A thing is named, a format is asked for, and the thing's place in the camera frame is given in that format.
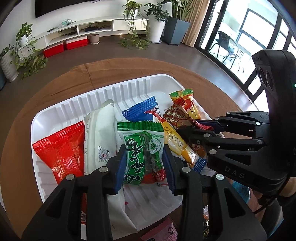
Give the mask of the red star candy pack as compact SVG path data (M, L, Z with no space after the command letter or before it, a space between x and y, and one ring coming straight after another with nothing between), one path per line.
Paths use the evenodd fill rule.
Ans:
M165 111L163 118L168 123L170 123L175 129L185 128L187 126L193 126L197 129L205 130L205 131L214 130L212 126L203 125L198 121L196 121L195 119L193 119L192 117L190 117L188 114L184 112L184 110L179 105L176 105L176 104L173 104L171 107L169 107Z

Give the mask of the orange snack bar pack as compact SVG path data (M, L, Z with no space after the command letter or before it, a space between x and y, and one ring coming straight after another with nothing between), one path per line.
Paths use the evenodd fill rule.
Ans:
M194 92L192 89L178 90L170 93L169 95L173 103L182 105L190 117L196 120L201 119L197 106L194 104Z

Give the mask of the green seaweed snack pack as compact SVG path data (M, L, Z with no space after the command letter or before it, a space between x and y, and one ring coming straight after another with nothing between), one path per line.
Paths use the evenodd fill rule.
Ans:
M166 184L162 157L164 129L152 121L118 122L117 133L126 148L124 183L130 185Z

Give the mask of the pink cartoon snack bag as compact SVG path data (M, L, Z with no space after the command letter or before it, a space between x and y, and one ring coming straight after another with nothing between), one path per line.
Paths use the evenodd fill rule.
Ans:
M141 236L144 241L176 241L178 233L172 220L167 217L161 224Z

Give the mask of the red snack bag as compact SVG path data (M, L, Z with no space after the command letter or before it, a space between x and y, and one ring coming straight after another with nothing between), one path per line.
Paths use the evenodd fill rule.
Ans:
M69 174L84 175L84 140L85 125L80 121L35 142L32 148L60 184Z

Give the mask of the blue biscuit pack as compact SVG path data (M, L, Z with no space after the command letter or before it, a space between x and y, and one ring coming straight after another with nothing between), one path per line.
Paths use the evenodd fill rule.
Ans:
M188 166L198 173L201 173L206 166L207 160L203 158L205 156L202 153L203 149L198 147L200 151L197 152L182 139L177 133L178 129L175 129L160 115L158 103L154 96L124 110L122 115L127 121L131 122L159 122L164 130L164 143L169 146L177 157L184 159Z

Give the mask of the white snack bag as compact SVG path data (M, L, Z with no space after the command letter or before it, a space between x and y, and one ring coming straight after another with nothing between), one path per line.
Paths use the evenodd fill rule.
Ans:
M105 166L117 154L115 136L114 102L109 99L84 118L84 174L91 174ZM112 238L117 240L137 233L135 225L125 212L125 193L120 187L118 194L107 196Z

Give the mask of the light blue snack bag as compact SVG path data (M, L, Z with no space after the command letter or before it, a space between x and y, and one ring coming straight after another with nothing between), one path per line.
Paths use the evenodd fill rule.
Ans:
M250 200L250 189L236 181L232 182L233 188L238 192L238 194L242 197L245 203L248 203Z

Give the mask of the black balcony chair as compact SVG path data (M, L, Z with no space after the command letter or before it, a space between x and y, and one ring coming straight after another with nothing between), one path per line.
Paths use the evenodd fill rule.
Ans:
M216 38L209 49L209 53L231 69L237 62L240 69L240 60L244 55L242 47L228 34L218 31Z

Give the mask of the white plastic tray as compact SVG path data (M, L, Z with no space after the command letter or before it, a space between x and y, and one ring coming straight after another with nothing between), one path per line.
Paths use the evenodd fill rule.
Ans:
M182 90L175 78L157 74L98 88L60 103L36 114L31 125L31 141L54 134L80 121L84 122L84 172L105 165L121 146L117 122L122 112L133 105L154 97L160 113L171 105L170 93ZM156 223L182 204L167 185L125 185L117 195L108 199L111 230L114 239L126 237Z

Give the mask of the large leaf plant grey pot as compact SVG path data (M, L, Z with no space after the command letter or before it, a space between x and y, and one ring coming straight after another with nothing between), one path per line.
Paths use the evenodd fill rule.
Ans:
M163 41L169 45L179 45L187 32L190 23L187 16L193 10L193 1L162 1L161 4L171 3L171 16L165 25Z

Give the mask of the beige curtain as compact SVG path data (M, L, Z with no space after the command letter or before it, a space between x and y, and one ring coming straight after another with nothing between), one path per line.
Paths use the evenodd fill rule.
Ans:
M182 43L194 47L198 34L201 30L203 20L208 10L210 0L193 0L190 1L190 11L185 18L189 22L189 28L185 33Z

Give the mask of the brown round tablecloth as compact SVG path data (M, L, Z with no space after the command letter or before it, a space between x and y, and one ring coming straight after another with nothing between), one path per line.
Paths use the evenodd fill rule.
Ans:
M171 63L145 58L113 58L72 68L38 91L20 110L8 132L1 155L1 191L8 219L18 236L40 208L31 156L31 122L53 104L100 87L154 74L168 74L194 90L195 99L215 118L238 105L200 75Z

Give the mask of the trailing pothos plant right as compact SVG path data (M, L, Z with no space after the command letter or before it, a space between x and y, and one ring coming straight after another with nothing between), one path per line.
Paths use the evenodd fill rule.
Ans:
M126 1L123 7L125 9L122 14L128 27L128 34L126 38L120 41L121 45L125 48L133 47L138 50L147 50L149 47L149 41L139 35L135 22L136 17L139 14L140 22L144 24L144 31L147 31L147 25L144 22L143 14L140 12L142 4L137 3L136 1Z

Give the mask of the trailing pothos plant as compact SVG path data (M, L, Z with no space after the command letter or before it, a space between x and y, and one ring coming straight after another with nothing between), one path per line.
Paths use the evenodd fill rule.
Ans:
M48 62L48 58L36 47L37 40L32 36L32 26L33 24L22 24L16 34L15 46L11 53L12 63L17 70L22 71L23 79L44 69Z
M136 1L126 1L123 7L125 9L122 14L128 27L128 34L126 38L120 41L121 45L125 48L133 47L138 50L147 50L149 47L149 41L139 35L135 22L136 17L139 14L140 22L144 24L144 31L147 31L147 25L144 22L143 14L140 12L142 4L137 3Z

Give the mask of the plant in white tall pot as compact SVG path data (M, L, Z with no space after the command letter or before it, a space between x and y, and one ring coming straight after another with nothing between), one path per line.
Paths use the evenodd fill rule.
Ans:
M152 43L160 43L161 36L165 25L170 16L169 12L165 9L163 10L163 5L161 3L147 3L146 15L149 17L147 22L147 39Z

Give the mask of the small brown pot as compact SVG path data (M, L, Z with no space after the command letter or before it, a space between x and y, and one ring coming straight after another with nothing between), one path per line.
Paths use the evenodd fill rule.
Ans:
M88 39L89 39L89 43L91 45L97 45L100 43L100 34L97 33L97 34L92 34L92 35L89 35L88 36Z

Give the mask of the white tv console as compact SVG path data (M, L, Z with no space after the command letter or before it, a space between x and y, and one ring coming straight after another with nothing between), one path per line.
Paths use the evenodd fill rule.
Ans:
M113 35L127 35L131 23L124 16L110 16L74 21L65 27L44 32L32 40L36 42L36 48L45 49L49 46L92 34L102 37Z

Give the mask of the trailing pothos plant left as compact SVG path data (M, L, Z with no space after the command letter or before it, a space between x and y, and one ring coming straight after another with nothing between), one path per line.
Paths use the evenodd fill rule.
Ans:
M17 70L22 71L23 79L44 69L48 62L48 58L36 47L37 40L32 36L32 26L33 24L22 24L16 34L15 46L11 53L12 63Z

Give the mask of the right red storage box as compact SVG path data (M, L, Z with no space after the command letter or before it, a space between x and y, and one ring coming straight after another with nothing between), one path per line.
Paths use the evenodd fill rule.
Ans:
M75 39L67 40L65 44L66 50L72 50L88 45L88 37L82 36Z

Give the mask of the red storage box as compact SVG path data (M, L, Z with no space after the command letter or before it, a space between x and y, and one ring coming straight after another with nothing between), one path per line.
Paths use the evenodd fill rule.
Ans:
M43 54L46 58L49 58L56 54L62 53L63 51L64 51L64 43L59 43L44 49Z
M66 50L72 50L88 45L88 37L82 36L75 39L67 40L65 44Z

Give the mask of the left red storage box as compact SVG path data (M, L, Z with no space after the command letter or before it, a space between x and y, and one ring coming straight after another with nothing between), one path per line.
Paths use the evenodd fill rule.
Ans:
M56 54L62 53L63 51L64 51L64 43L59 43L44 49L43 54L46 58L49 58Z

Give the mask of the plant in white ribbed pot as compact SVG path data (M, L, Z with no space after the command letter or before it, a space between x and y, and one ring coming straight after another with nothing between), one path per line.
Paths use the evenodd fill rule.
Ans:
M19 75L11 55L14 45L8 45L1 51L1 69L8 82L13 82Z

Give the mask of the black sliding door frame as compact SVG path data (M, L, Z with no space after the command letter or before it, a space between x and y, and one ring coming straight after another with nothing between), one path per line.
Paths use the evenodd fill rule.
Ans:
M209 53L218 31L228 34L244 55L230 69ZM230 73L235 82L255 101L263 94L252 55L263 49L295 53L295 34L269 1L210 1L195 46L211 55Z

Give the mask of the wall mounted black television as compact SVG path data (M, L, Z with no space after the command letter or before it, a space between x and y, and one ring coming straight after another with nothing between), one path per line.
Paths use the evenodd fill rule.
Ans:
M60 9L66 12L84 9L98 2L99 1L35 0L35 18Z

